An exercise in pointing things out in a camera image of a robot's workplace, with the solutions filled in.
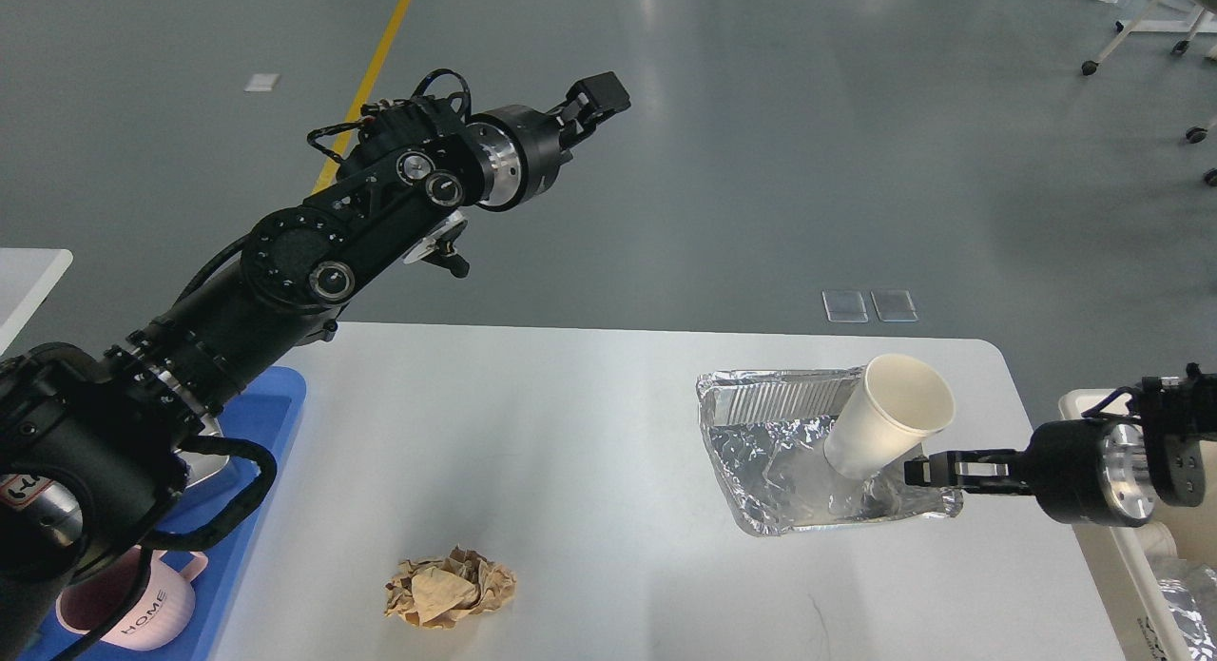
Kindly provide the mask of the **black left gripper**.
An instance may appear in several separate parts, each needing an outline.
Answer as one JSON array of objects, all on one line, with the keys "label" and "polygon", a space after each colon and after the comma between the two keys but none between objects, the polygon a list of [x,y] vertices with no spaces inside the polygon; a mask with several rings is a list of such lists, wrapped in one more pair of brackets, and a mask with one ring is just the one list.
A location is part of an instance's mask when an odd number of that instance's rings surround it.
[{"label": "black left gripper", "polygon": [[574,146],[630,106],[618,73],[605,71],[574,82],[559,114],[512,105],[471,116],[469,129],[490,164],[477,205],[500,213],[546,192]]}]

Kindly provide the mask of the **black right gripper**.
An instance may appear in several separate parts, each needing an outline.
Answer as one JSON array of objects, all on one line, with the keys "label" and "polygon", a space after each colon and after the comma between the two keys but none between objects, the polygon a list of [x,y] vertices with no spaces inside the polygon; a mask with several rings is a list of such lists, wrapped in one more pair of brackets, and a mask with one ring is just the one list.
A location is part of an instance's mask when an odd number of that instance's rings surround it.
[{"label": "black right gripper", "polygon": [[1047,517],[1064,525],[1135,528],[1152,517],[1157,495],[1143,432],[1135,424],[1103,419],[1042,424],[1025,450],[1026,483],[1015,477],[977,477],[1011,476],[1022,456],[1013,449],[914,456],[903,465],[904,482],[970,494],[1034,495]]}]

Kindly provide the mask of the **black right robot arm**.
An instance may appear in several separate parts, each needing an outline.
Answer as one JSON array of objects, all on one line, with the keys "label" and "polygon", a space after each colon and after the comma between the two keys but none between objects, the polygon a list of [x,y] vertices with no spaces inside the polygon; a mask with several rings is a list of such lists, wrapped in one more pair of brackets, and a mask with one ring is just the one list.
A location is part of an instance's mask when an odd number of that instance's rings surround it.
[{"label": "black right robot arm", "polygon": [[1122,385],[1069,421],[1034,428],[1023,450],[946,450],[903,465],[908,486],[1030,495],[1061,525],[1138,528],[1162,505],[1198,508],[1201,444],[1215,439],[1215,375]]}]

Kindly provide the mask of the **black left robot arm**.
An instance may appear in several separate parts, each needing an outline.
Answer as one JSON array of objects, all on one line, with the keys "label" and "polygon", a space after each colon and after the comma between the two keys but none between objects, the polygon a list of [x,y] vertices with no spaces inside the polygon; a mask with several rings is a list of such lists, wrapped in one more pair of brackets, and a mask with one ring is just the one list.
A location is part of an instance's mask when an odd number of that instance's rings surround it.
[{"label": "black left robot arm", "polygon": [[256,441],[204,435],[296,346],[329,341],[340,314],[393,262],[469,276],[455,250],[465,207],[503,213],[546,192],[605,121],[630,108],[611,71],[551,110],[473,112],[427,73],[405,99],[312,129],[333,184],[274,211],[200,268],[161,317],[95,359],[45,343],[2,362],[2,478],[62,506],[2,502],[2,657],[26,651],[56,596],[139,549],[204,550],[260,506],[277,478]]}]

